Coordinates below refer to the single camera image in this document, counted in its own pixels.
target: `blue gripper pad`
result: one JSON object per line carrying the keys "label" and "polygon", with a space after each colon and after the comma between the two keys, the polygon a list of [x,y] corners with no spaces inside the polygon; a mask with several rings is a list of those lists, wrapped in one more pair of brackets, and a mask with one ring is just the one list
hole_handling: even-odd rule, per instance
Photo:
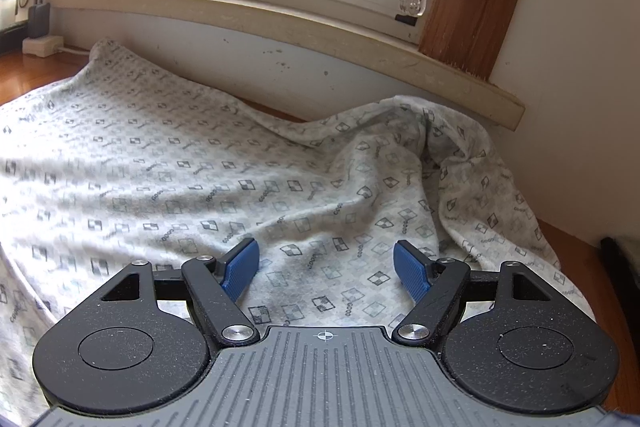
{"label": "blue gripper pad", "polygon": [[394,246],[394,268],[412,299],[415,302],[422,299],[431,287],[424,264],[398,243]]}
{"label": "blue gripper pad", "polygon": [[220,286],[233,302],[249,286],[258,271],[259,262],[260,248],[257,241],[252,241],[226,265],[225,278]]}

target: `metal screw head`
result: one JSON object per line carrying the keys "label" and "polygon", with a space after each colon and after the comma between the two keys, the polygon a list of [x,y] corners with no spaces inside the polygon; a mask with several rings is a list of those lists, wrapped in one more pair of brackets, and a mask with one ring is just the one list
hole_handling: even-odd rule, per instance
{"label": "metal screw head", "polygon": [[398,335],[408,341],[419,341],[429,336],[429,328],[422,324],[405,324],[398,330]]}
{"label": "metal screw head", "polygon": [[245,326],[242,324],[237,324],[235,326],[228,326],[222,330],[222,336],[225,337],[228,341],[245,341],[250,339],[254,334],[254,330],[249,326]]}

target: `window sill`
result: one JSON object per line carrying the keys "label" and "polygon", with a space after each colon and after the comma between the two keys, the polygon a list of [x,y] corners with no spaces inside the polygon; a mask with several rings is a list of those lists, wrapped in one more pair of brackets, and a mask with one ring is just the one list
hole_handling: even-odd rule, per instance
{"label": "window sill", "polygon": [[422,55],[415,46],[322,16],[247,0],[49,0],[60,9],[106,10],[218,26],[340,58],[420,87],[515,130],[515,96]]}

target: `white plug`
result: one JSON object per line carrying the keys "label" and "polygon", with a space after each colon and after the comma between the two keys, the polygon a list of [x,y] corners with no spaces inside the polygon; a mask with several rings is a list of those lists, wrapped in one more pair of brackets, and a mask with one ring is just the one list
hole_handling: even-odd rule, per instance
{"label": "white plug", "polygon": [[24,39],[22,41],[22,52],[25,55],[36,55],[36,57],[49,57],[58,53],[65,44],[65,39],[60,35],[45,35],[37,39]]}

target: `crumpled fabric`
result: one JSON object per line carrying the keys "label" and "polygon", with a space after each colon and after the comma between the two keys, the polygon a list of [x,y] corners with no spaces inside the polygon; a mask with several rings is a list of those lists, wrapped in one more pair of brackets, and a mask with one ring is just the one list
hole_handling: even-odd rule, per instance
{"label": "crumpled fabric", "polygon": [[244,237],[260,270],[238,305],[260,331],[392,330],[413,306],[399,239],[474,269],[521,261],[593,317],[484,128],[436,103],[292,123],[103,40],[75,77],[0,107],[0,129],[0,413],[19,425],[46,409],[31,353],[47,328],[134,259],[177,268]]}

